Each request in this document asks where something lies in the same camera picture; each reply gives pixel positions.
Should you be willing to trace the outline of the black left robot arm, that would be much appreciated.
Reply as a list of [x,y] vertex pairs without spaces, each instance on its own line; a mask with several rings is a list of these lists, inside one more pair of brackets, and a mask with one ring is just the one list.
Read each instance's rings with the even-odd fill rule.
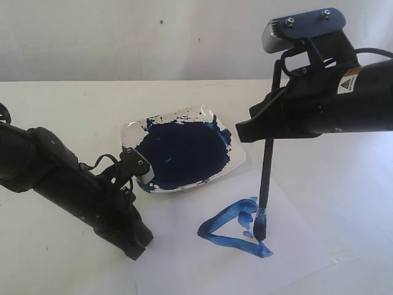
[[79,162],[62,141],[43,128],[22,130],[1,124],[1,186],[21,193],[33,190],[90,226],[95,234],[137,260],[153,235],[134,206],[134,176],[149,177],[148,161],[125,148],[102,173]]

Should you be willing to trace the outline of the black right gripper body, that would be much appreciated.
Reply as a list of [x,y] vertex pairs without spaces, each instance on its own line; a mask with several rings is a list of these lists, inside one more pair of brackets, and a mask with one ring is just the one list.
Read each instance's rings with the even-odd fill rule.
[[341,68],[304,66],[290,73],[286,90],[276,101],[276,137],[315,138],[340,132],[335,101]]

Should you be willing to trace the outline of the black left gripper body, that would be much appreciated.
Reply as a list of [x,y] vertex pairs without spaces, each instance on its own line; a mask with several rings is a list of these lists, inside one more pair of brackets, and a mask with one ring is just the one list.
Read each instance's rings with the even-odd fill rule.
[[133,186],[126,186],[131,178],[121,177],[120,162],[99,175],[91,173],[94,168],[96,165],[79,164],[82,179],[78,186],[78,217],[115,246],[120,246],[122,240],[137,240],[134,227],[143,221],[134,206]]

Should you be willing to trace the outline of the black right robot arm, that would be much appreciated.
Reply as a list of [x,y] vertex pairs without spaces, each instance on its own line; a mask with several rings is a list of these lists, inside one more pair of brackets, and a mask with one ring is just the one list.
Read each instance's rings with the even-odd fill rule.
[[[276,63],[271,92],[236,124],[243,143],[264,140],[259,205],[253,234],[267,235],[266,207],[270,188],[273,143],[276,139],[315,138],[325,133],[389,132],[392,130],[392,62],[364,67],[337,64],[293,77],[286,86]],[[147,135],[136,146],[152,165],[150,187],[177,189],[207,180],[229,164],[232,141],[217,119],[188,122],[146,120]]]

